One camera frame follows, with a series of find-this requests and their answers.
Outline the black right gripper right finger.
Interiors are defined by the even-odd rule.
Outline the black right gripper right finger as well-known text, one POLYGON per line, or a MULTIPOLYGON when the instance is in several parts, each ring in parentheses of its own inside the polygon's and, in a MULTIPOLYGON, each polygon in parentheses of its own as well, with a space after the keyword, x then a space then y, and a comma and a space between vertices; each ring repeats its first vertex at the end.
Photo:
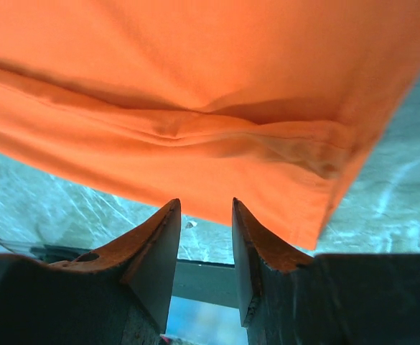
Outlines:
POLYGON ((420 344, 420 254, 310 257, 239 200, 232 239, 250 344, 420 344))

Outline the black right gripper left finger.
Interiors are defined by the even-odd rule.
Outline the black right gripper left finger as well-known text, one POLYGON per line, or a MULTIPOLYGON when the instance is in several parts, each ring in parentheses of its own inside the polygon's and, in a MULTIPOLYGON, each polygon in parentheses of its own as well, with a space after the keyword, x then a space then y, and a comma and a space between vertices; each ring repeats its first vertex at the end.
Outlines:
POLYGON ((0 344, 158 344, 180 232, 174 199, 73 261, 0 254, 0 344))

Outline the orange t shirt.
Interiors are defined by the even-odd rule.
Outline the orange t shirt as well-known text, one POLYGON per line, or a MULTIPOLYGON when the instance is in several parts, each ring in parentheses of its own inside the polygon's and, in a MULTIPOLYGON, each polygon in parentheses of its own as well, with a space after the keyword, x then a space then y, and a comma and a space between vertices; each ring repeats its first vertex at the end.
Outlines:
POLYGON ((420 75, 420 1, 0 1, 0 153, 314 249, 420 75))

